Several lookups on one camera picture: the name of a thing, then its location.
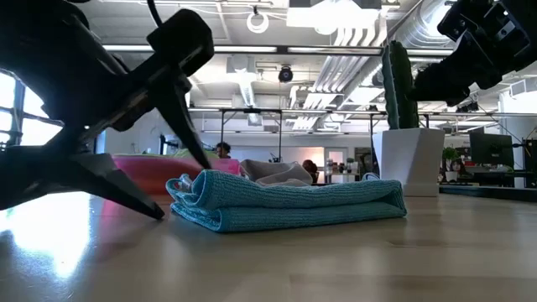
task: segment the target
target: folded towel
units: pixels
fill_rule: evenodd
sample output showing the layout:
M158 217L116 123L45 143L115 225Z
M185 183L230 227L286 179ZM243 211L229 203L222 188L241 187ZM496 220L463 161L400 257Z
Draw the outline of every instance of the folded towel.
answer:
M215 170L204 170L192 193L166 189L171 208L215 232L248 232L403 217L406 208L397 180L372 180L323 187L261 186Z

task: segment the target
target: table surface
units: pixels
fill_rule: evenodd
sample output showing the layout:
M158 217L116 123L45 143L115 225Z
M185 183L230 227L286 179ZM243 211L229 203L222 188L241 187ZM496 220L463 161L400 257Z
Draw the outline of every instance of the table surface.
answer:
M408 199L406 219L220 235L82 193L0 212L0 301L535 301L537 206Z

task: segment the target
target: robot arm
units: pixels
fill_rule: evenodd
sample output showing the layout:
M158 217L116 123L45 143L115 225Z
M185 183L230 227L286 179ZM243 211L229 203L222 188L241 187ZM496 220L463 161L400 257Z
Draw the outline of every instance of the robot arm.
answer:
M458 0L438 25L457 42L456 50L420 72L409 96L455 106L469 97L473 83L496 86L503 75L537 60L535 20L535 0Z

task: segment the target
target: pink container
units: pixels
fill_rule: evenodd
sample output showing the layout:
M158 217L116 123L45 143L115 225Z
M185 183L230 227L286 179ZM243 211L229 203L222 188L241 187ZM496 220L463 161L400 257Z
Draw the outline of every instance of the pink container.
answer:
M241 163L236 159L211 159L213 169L233 175L241 174Z
M177 159L165 156L113 155L116 166L149 195L166 195L166 181L188 174L195 180L203 170L192 158ZM236 159L210 159L213 169L229 174L240 174Z

